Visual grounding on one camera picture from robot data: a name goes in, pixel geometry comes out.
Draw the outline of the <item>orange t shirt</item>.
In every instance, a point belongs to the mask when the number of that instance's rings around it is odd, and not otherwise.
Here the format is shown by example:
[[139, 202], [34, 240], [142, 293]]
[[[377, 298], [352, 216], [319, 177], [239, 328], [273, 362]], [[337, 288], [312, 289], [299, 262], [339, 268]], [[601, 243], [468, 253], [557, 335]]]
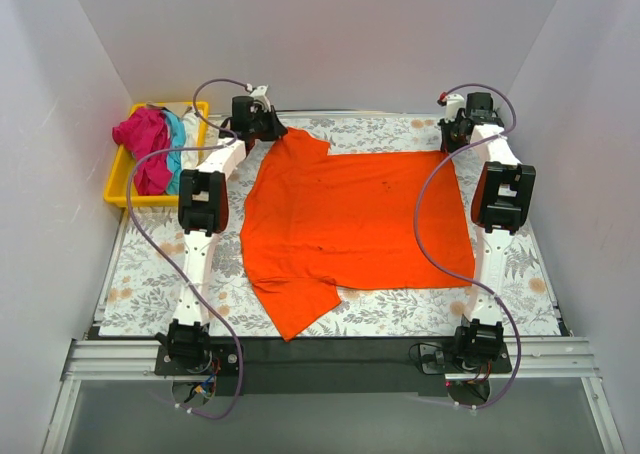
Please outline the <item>orange t shirt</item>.
[[336, 308], [341, 287], [465, 287], [475, 270], [441, 152], [331, 154], [299, 129], [262, 161], [240, 239], [253, 291], [285, 340]]

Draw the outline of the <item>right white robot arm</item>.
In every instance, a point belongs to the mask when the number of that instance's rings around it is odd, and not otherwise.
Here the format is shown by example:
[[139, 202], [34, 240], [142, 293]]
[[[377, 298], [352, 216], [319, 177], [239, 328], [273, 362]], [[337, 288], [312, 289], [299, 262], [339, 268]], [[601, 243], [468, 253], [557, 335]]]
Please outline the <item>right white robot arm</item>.
[[536, 170], [513, 154], [490, 93], [445, 92], [438, 104], [444, 108], [438, 122], [441, 151], [450, 154], [471, 145], [482, 163], [470, 208], [476, 283], [454, 335], [452, 357], [464, 371], [490, 369], [507, 357], [503, 310], [495, 295], [503, 284], [507, 249], [528, 217]]

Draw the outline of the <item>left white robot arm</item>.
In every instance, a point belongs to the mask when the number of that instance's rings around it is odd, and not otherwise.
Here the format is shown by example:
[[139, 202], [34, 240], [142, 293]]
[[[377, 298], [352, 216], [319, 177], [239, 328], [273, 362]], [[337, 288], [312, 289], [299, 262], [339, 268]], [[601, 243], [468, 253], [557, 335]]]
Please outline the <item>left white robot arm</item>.
[[205, 372], [213, 360], [211, 311], [201, 299], [208, 292], [214, 251], [229, 220], [227, 181], [256, 140], [275, 141], [287, 132], [267, 89], [260, 85], [247, 95], [233, 97], [227, 125], [237, 138], [221, 135], [215, 150], [197, 167], [181, 173], [178, 221], [184, 234], [183, 272], [188, 282], [181, 289], [168, 333], [156, 338], [171, 361], [193, 374]]

